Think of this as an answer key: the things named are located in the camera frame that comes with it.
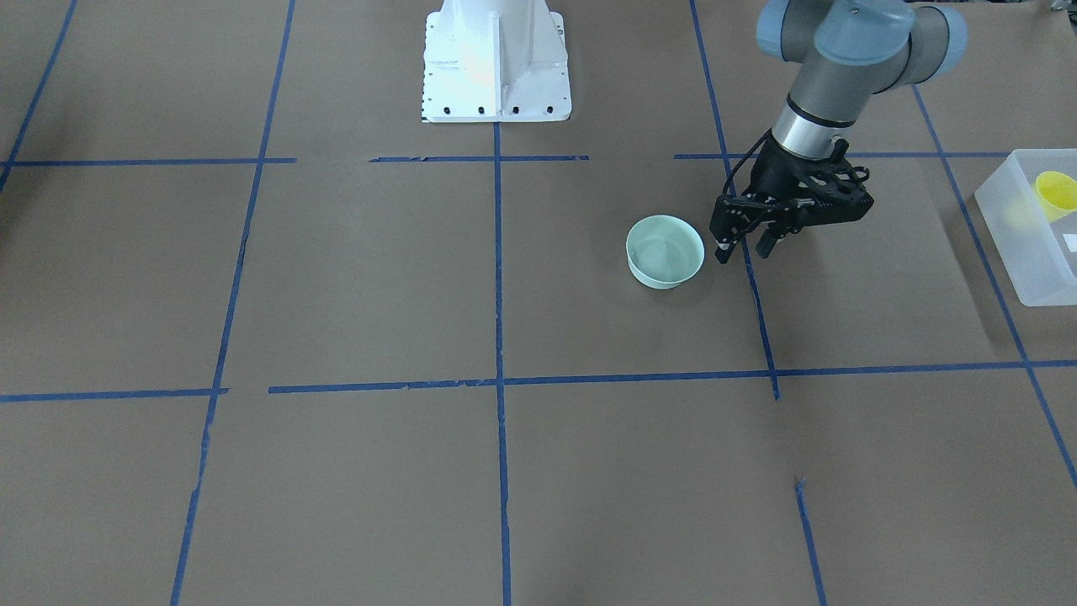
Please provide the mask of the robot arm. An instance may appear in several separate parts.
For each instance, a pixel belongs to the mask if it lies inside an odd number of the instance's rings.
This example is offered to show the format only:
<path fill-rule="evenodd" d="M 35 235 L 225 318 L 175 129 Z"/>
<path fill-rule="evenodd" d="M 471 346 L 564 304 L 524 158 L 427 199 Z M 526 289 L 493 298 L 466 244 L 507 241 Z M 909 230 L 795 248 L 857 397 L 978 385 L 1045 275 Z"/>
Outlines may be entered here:
<path fill-rule="evenodd" d="M 873 207 L 870 172 L 847 160 L 847 135 L 877 93 L 950 72 L 969 29 L 954 8 L 904 1 L 769 1 L 756 24 L 763 53 L 797 64 L 777 122 L 744 154 L 749 184 L 735 173 L 715 200 L 710 232 L 727 263 L 752 231 L 758 257 L 813 226 L 864 219 Z"/>

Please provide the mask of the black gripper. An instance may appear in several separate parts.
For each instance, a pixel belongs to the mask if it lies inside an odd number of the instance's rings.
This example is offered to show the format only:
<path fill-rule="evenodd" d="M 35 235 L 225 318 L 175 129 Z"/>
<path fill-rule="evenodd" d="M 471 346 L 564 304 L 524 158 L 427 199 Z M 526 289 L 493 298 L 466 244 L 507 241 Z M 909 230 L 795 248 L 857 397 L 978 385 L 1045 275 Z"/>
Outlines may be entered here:
<path fill-rule="evenodd" d="M 870 172 L 847 161 L 849 142 L 841 136 L 830 154 L 803 158 L 764 135 L 751 147 L 757 154 L 751 165 L 749 187 L 732 192 L 735 175 L 749 161 L 745 154 L 724 181 L 715 200 L 710 232 L 715 238 L 714 256 L 727 264 L 735 249 L 751 231 L 764 232 L 755 250 L 759 258 L 770 258 L 784 237 L 809 226 L 826 226 L 864 219 L 875 198 L 866 188 Z"/>

